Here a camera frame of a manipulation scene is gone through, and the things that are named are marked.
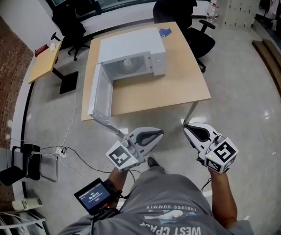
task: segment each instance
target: red object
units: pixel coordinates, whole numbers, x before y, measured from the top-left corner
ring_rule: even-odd
[[[37,57],[39,54],[41,54],[43,51],[45,51],[46,49],[48,49],[49,46],[48,45],[43,45],[42,47],[38,48],[35,53],[34,56]]]

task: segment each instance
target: black chair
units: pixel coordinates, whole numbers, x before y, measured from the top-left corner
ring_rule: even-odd
[[[85,39],[83,36],[86,30],[76,17],[75,9],[69,4],[59,5],[53,10],[52,20],[64,36],[61,49],[73,46],[68,51],[68,54],[71,55],[71,52],[76,50],[74,56],[74,61],[76,61],[79,50],[89,48],[89,46],[85,45],[85,42],[89,39]],[[60,41],[56,37],[56,32],[51,37],[51,40],[53,39]]]
[[[198,64],[202,66],[202,73],[205,72],[205,65],[198,59],[206,55],[215,45],[215,41],[204,32],[207,27],[215,29],[215,26],[205,20],[201,31],[190,28],[192,24],[191,15],[193,7],[197,6],[195,0],[158,0],[153,8],[154,23],[176,22],[187,40]]]
[[[23,155],[23,169],[14,165],[15,150],[21,149]],[[55,156],[55,179],[48,178],[41,173],[41,155]],[[52,182],[58,180],[58,156],[47,153],[40,153],[40,147],[33,144],[24,144],[23,147],[14,146],[12,150],[11,167],[0,172],[0,181],[6,186],[10,186],[22,178],[39,180],[44,177]]]

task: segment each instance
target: shoe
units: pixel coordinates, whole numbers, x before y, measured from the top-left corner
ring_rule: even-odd
[[[148,163],[149,168],[154,167],[154,166],[160,166],[153,157],[148,157],[147,163]]]

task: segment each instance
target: small monitor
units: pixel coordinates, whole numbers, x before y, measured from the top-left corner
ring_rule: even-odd
[[[76,192],[74,196],[91,215],[95,215],[99,208],[113,201],[113,196],[100,178]]]

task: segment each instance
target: blue object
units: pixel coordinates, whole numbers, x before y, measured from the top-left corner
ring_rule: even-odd
[[[172,32],[172,31],[171,31],[170,28],[168,28],[168,29],[160,29],[160,30],[159,30],[159,33],[160,33],[161,38],[167,37],[171,32]]]

